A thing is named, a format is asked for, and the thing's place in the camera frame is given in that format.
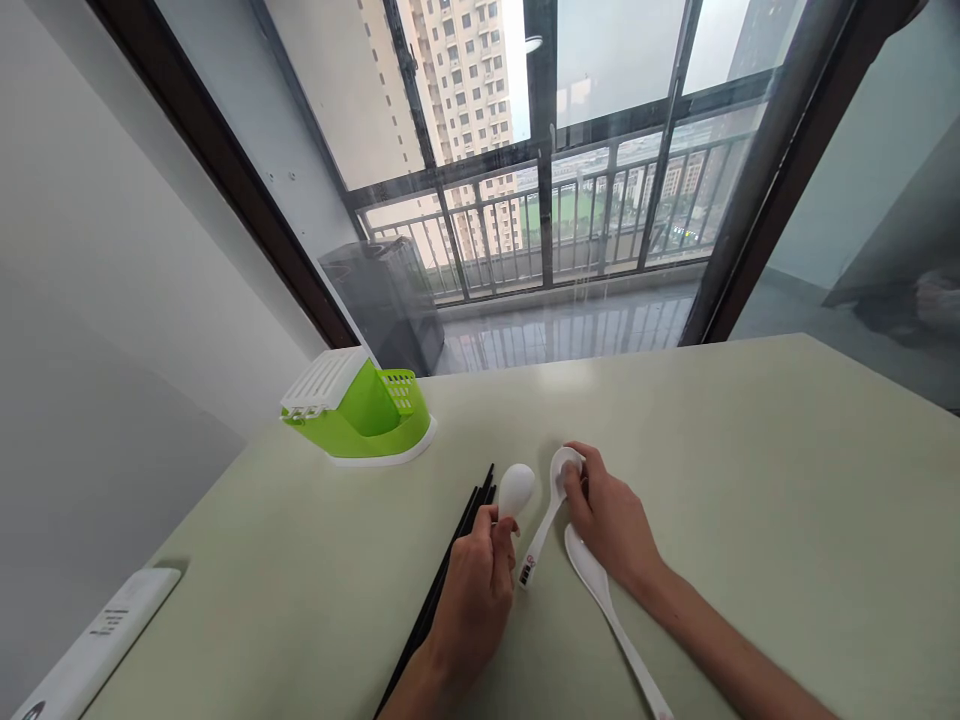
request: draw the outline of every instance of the chopsticks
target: chopsticks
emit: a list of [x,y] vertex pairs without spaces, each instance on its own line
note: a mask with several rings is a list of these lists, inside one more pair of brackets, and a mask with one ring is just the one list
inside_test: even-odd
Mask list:
[[469,535],[473,530],[473,523],[477,518],[477,511],[480,509],[480,506],[489,505],[493,502],[493,498],[497,493],[497,486],[492,485],[492,482],[493,463],[490,463],[490,469],[487,471],[487,477],[484,479],[483,485],[479,487],[474,486],[473,492],[470,493],[470,500],[463,509],[460,522],[457,523],[456,532],[454,532],[453,538],[451,538],[450,544],[447,546],[447,551],[443,554],[443,560],[440,562],[440,567],[437,568],[437,574],[434,576],[433,583],[430,585],[430,591],[423,601],[423,607],[420,608],[420,613],[417,615],[417,621],[413,625],[410,637],[407,638],[407,643],[403,646],[403,652],[400,654],[400,660],[393,670],[393,675],[390,676],[387,689],[383,693],[383,697],[380,698],[380,705],[377,706],[377,712],[374,714],[374,718],[380,714],[383,706],[387,704],[387,700],[390,699],[394,688],[396,688],[397,683],[400,682],[400,676],[403,675],[403,671],[406,669],[407,663],[410,662],[410,658],[413,657],[413,653],[416,652],[417,648],[427,639],[430,628],[433,626],[433,617],[437,613],[437,604],[440,602],[440,593],[443,591],[443,581],[447,577],[447,567],[450,564],[450,552],[453,550],[453,543],[456,542],[457,538]]

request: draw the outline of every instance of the light green tabletop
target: light green tabletop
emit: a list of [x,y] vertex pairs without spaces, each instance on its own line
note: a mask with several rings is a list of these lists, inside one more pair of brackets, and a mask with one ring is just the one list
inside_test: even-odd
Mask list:
[[[421,381],[439,421],[415,461],[335,469],[268,429],[151,564],[186,574],[86,720],[371,718],[475,484],[598,446],[667,561],[848,718],[960,714],[960,420],[802,335]],[[563,549],[459,716],[643,717]],[[678,718],[733,712],[619,587]]]

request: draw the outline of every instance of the white spoon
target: white spoon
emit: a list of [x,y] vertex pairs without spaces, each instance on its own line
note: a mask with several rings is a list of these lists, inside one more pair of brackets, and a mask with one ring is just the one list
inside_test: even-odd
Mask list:
[[520,587],[522,588],[529,589],[533,571],[537,568],[540,551],[543,550],[543,543],[547,540],[553,518],[563,501],[567,499],[567,491],[563,487],[563,465],[566,462],[574,463],[580,472],[583,471],[583,458],[573,448],[563,447],[554,453],[553,460],[550,461],[550,505],[547,506],[547,514],[543,516],[543,521],[537,528],[537,534],[533,536],[533,541],[527,548],[523,567],[520,568]]
[[627,662],[630,663],[633,674],[636,675],[637,682],[640,683],[640,689],[643,690],[654,716],[657,720],[673,720],[673,713],[670,712],[667,701],[663,699],[660,689],[650,676],[650,671],[647,670],[647,666],[640,659],[640,653],[633,647],[633,643],[630,642],[630,638],[627,637],[627,634],[623,631],[623,626],[617,619],[617,613],[613,609],[613,600],[610,599],[610,582],[607,580],[607,571],[603,569],[603,566],[597,562],[587,546],[583,544],[583,540],[577,535],[573,525],[567,525],[567,529],[563,533],[563,544],[567,546],[567,556],[573,564],[573,569],[577,571],[577,575],[587,586],[587,590],[593,595],[597,605],[603,610],[607,623],[620,643],[620,648],[627,657]]
[[500,517],[516,519],[530,501],[535,481],[536,476],[529,465],[517,463],[507,468],[500,480],[500,496],[497,499]]

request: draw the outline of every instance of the left hand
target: left hand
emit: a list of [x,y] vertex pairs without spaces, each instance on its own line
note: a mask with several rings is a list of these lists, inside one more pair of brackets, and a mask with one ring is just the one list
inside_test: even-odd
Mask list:
[[516,555],[510,536],[518,527],[512,517],[493,525],[497,516],[496,505],[481,506],[473,532],[453,543],[437,614],[423,644],[445,684],[459,690],[493,658],[513,605]]

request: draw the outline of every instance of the power strip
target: power strip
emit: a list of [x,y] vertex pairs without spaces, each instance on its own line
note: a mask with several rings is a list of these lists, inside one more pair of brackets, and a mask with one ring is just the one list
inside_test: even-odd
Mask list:
[[78,720],[179,580],[170,568],[131,575],[13,720]]

